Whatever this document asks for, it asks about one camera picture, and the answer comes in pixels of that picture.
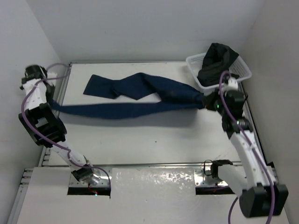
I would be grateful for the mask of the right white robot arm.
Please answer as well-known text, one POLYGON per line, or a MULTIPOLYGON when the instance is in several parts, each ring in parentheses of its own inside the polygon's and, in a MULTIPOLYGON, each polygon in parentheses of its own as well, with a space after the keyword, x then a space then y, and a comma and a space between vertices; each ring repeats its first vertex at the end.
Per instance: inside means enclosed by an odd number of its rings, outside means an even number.
POLYGON ((281 214, 289 192, 268 170, 258 150, 253 127, 243 115, 245 101, 245 95, 238 90, 216 89, 204 97, 206 109, 221 115, 222 129, 235 147, 245 172, 242 175, 230 160, 214 160, 210 175, 228 184, 246 218, 266 217, 270 223, 273 216, 281 214))

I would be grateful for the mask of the dark blue denim trousers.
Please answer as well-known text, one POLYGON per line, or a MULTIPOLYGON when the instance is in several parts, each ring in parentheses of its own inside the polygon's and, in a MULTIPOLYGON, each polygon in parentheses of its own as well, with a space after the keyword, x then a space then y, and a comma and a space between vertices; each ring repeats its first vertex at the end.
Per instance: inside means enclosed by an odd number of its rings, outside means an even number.
POLYGON ((135 102, 65 106, 53 102, 51 107, 70 115, 100 119, 131 119, 160 112, 204 108, 204 95, 195 88, 145 73, 136 73, 120 80, 92 75, 83 94, 108 99, 125 96, 135 102))

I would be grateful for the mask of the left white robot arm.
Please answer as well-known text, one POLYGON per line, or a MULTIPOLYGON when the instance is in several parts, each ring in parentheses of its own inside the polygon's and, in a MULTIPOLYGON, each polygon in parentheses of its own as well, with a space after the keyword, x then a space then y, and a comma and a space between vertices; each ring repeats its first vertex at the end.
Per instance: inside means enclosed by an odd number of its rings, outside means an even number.
POLYGON ((82 154, 69 149, 66 142, 66 128, 51 108, 55 85, 50 82, 47 70, 40 65, 25 68, 20 89, 26 92, 21 104, 19 120, 33 141, 57 153, 70 167, 78 182, 91 185, 94 182, 94 170, 82 154))

